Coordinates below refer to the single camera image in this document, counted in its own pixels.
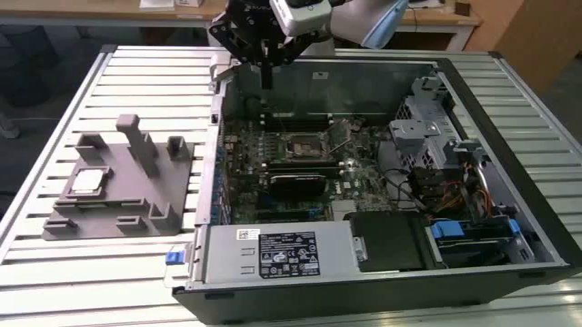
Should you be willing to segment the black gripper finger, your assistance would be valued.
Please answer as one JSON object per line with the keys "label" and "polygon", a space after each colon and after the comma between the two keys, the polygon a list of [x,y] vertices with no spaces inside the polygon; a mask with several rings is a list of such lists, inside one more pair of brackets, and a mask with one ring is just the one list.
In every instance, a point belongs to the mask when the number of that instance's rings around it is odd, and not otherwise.
{"label": "black gripper finger", "polygon": [[290,41],[283,38],[267,40],[267,89],[272,89],[272,70],[283,65],[290,65],[302,52],[318,40],[318,32],[310,32]]}
{"label": "black gripper finger", "polygon": [[232,28],[232,20],[225,13],[212,21],[208,32],[240,63],[247,63],[258,68],[262,89],[271,89],[272,66],[264,54],[262,41],[246,40],[240,36],[238,29]]}

